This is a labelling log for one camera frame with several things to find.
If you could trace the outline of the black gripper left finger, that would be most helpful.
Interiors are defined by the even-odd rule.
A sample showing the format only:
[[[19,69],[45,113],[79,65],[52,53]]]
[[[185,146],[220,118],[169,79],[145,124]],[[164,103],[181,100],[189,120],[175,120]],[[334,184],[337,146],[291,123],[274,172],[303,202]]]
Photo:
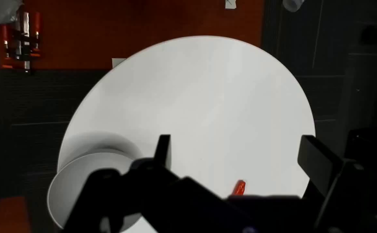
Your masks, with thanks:
[[[154,153],[154,160],[163,166],[169,167],[171,164],[171,136],[160,135]]]

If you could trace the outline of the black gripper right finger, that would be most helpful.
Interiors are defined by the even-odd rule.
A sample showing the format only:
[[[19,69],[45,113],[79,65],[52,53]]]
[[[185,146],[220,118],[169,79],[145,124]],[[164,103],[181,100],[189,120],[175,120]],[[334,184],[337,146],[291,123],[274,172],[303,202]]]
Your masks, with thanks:
[[[343,202],[352,194],[348,181],[353,173],[353,162],[334,154],[317,137],[300,137],[298,164],[308,177],[304,198]]]

